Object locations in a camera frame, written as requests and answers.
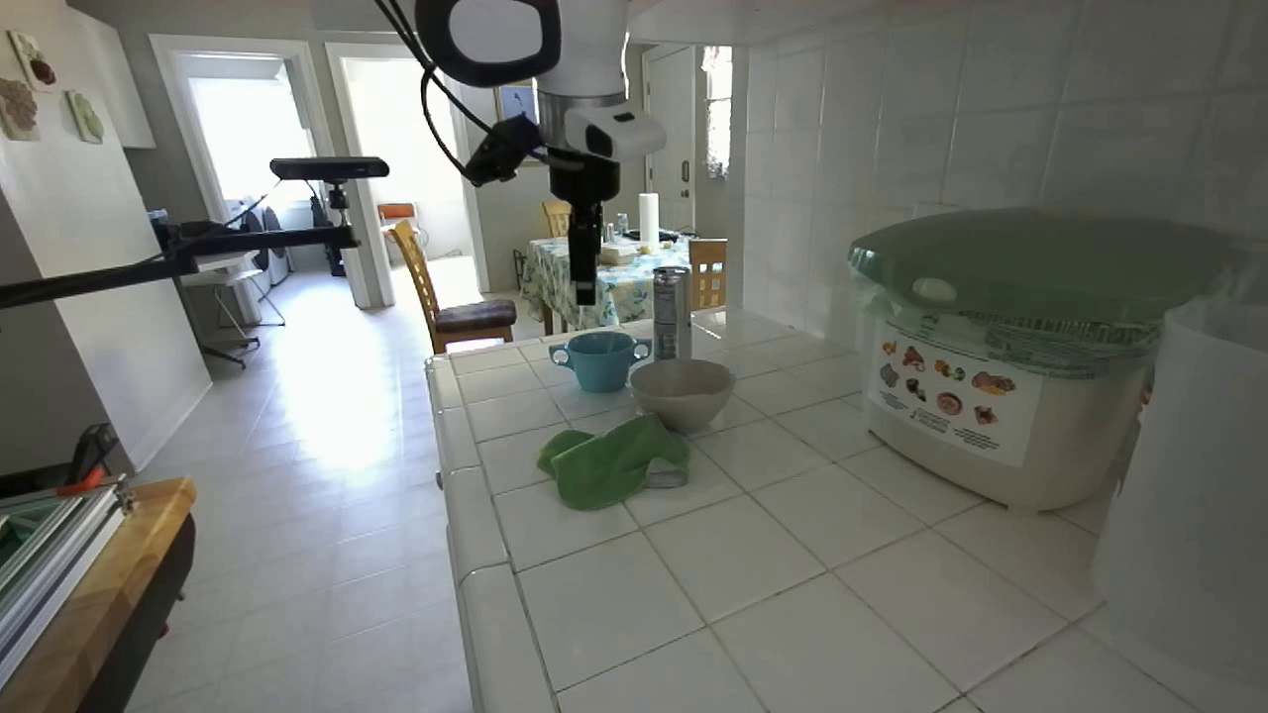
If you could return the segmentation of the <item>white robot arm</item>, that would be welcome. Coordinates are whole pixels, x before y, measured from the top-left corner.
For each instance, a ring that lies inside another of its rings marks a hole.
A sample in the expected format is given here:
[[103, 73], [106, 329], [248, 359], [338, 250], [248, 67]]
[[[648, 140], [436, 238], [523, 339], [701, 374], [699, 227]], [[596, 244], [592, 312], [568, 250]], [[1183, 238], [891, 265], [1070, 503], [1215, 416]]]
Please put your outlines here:
[[629, 0], [374, 0], [424, 67], [419, 86], [449, 81], [507, 86], [534, 81], [539, 116], [475, 127], [482, 144], [453, 168], [470, 182], [507, 182], [523, 158], [541, 158], [552, 195], [572, 207], [568, 261], [578, 305], [598, 297], [601, 207], [622, 164], [664, 145], [658, 118], [622, 86]]

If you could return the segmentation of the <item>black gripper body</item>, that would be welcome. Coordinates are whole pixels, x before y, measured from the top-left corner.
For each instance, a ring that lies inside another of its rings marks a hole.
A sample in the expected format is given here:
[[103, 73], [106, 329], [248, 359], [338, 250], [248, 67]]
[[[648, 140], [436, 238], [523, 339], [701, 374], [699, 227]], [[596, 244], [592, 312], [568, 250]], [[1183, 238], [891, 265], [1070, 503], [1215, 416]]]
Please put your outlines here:
[[622, 164], [664, 145], [658, 118], [634, 104], [552, 104], [541, 118], [552, 195], [572, 207], [568, 238], [592, 244], [601, 234], [601, 207], [622, 186]]

